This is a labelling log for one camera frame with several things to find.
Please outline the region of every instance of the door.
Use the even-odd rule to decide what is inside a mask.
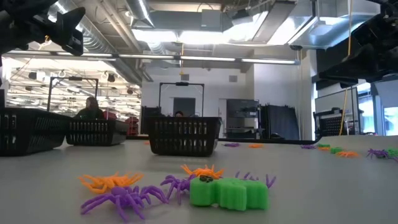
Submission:
[[[195,98],[174,98],[173,115],[181,111],[185,117],[195,115]]]

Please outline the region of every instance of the black plastic basket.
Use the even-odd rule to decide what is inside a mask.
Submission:
[[[150,149],[164,156],[210,156],[218,142],[220,118],[147,118]]]
[[[0,156],[24,156],[61,146],[70,120],[36,109],[0,110]]]
[[[67,143],[75,146],[113,146],[126,140],[129,124],[115,120],[70,121]]]

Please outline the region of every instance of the gray table surface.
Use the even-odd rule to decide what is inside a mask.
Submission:
[[[82,174],[143,172],[137,183],[159,185],[167,174],[187,176],[180,168],[215,164],[224,176],[251,171],[276,175],[270,208],[235,212],[196,208],[183,198],[143,209],[142,221],[126,210],[132,223],[396,223],[398,164],[394,161],[344,159],[299,146],[268,144],[264,149],[219,144],[210,158],[161,157],[143,141],[113,147],[73,147],[26,157],[0,158],[0,223],[122,223],[115,206],[104,203],[87,215],[80,205],[94,197],[77,179]]]

